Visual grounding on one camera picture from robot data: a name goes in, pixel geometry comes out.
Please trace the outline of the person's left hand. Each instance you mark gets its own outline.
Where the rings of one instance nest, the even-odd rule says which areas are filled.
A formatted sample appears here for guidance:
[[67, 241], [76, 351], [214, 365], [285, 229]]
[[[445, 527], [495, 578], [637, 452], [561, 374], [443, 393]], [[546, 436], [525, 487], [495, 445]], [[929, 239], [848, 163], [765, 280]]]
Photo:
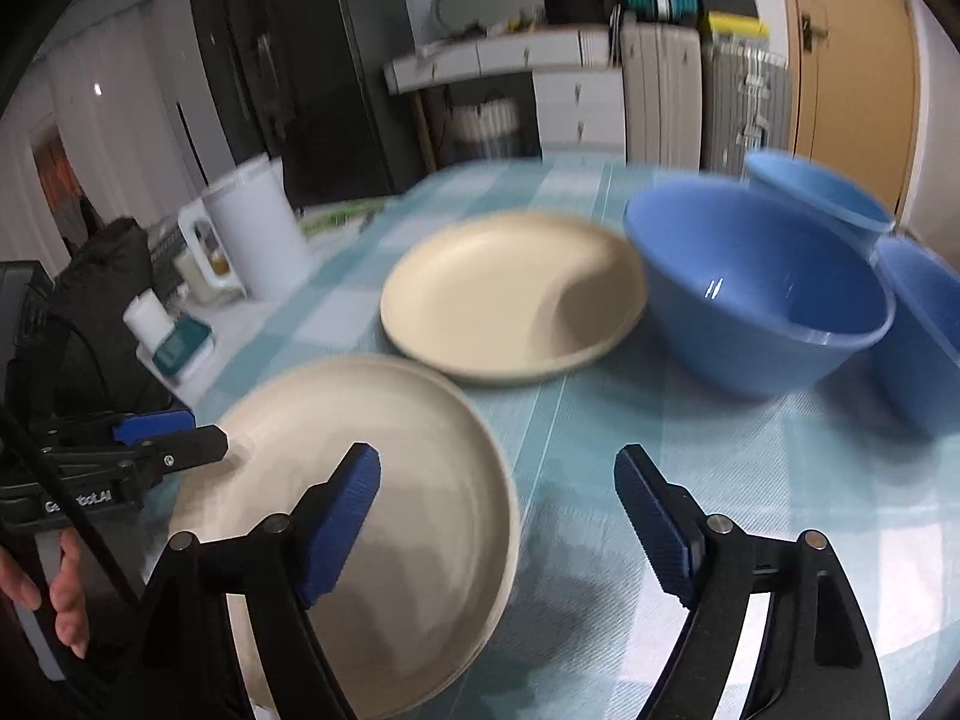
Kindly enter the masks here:
[[[75, 528], [60, 533], [59, 546], [59, 573], [49, 585], [50, 604], [55, 611], [55, 632], [73, 655], [85, 658], [89, 621], [82, 587], [82, 546]], [[41, 608], [41, 594], [36, 583], [5, 548], [0, 550], [0, 585], [3, 595], [14, 603], [31, 611]]]

